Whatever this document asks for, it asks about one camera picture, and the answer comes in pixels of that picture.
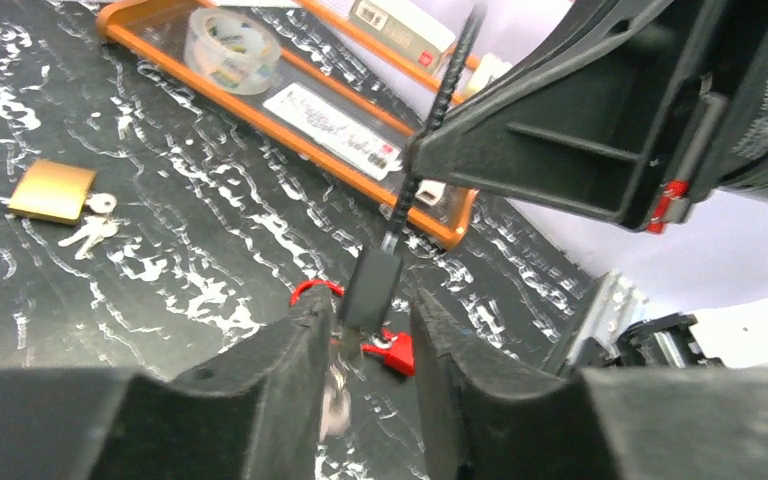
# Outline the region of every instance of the black cord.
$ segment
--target black cord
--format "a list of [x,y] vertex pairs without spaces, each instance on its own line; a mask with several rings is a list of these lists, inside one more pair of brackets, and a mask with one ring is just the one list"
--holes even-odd
[[402,183],[402,189],[399,192],[393,213],[390,215],[387,232],[381,243],[381,249],[385,252],[395,252],[396,246],[401,242],[402,234],[408,221],[408,212],[413,207],[416,194],[419,191],[419,185],[422,182],[422,178],[411,173],[415,155],[414,145],[416,145],[419,139],[438,130],[443,125],[446,113],[449,111],[449,105],[452,102],[452,95],[455,93],[455,89],[458,88],[461,74],[466,67],[466,59],[469,57],[473,45],[475,45],[475,40],[478,38],[478,32],[481,30],[481,24],[484,23],[486,13],[487,7],[483,4],[472,8],[472,12],[470,12],[461,30],[460,37],[458,37],[457,45],[452,52],[452,57],[449,60],[449,65],[446,67],[443,80],[440,82],[437,95],[434,97],[434,103],[431,105],[428,118],[426,118],[422,130],[414,134],[414,137],[408,142],[408,146],[403,152],[402,164],[407,175],[405,176],[404,183]]

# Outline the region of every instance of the white label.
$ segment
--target white label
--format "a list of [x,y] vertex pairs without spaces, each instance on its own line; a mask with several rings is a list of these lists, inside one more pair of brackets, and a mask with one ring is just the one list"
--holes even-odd
[[399,170],[400,149],[294,83],[263,106],[375,180]]
[[360,2],[357,10],[357,15],[364,22],[372,25],[372,28],[381,31],[384,28],[384,24],[387,23],[388,15],[380,9],[370,5],[367,2]]

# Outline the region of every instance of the marble surface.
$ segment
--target marble surface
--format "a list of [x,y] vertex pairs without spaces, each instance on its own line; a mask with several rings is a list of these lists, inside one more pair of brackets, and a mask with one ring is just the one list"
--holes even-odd
[[[98,170],[119,234],[74,259],[65,226],[0,209],[0,367],[141,365],[169,379],[236,342],[258,348],[309,277],[345,283],[385,219],[375,205],[121,47],[97,7],[0,0],[0,194],[37,157]],[[297,11],[274,21],[323,70],[406,121],[411,112]],[[496,347],[540,366],[591,280],[511,206],[482,195],[462,245],[412,234],[392,328],[411,292],[437,298]],[[319,478],[426,478],[411,381],[352,378],[352,427],[321,447]]]

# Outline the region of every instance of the gold padlock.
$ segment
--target gold padlock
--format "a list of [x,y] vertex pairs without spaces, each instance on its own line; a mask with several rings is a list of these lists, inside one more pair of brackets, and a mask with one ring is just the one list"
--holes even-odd
[[95,174],[93,170],[39,159],[19,181],[7,208],[23,217],[75,225]]

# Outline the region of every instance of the red clip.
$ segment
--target red clip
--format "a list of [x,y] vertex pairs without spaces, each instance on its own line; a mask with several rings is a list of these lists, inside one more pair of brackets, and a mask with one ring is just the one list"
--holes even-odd
[[299,301],[299,298],[301,298],[302,294],[308,291],[311,287],[315,285],[325,285],[331,289],[331,292],[334,295],[338,297],[343,296],[343,287],[337,285],[336,283],[330,280],[322,280],[320,278],[314,278],[313,280],[302,282],[301,284],[299,284],[298,287],[296,287],[295,290],[293,290],[293,295],[290,297],[290,306],[295,305],[296,302]]
[[646,231],[660,235],[664,233],[664,229],[667,224],[661,221],[661,218],[667,213],[670,208],[670,204],[673,200],[678,200],[687,191],[687,182],[680,182],[673,180],[667,184],[667,188],[664,189],[664,194],[661,195],[661,201],[658,202],[658,206],[655,208],[655,213],[652,215],[652,220],[646,227]]
[[381,355],[381,363],[392,368],[406,377],[412,377],[416,373],[413,364],[413,339],[407,333],[394,334],[386,329],[381,329],[381,335],[390,341],[388,348],[381,348],[371,344],[364,344],[361,348],[366,353]]

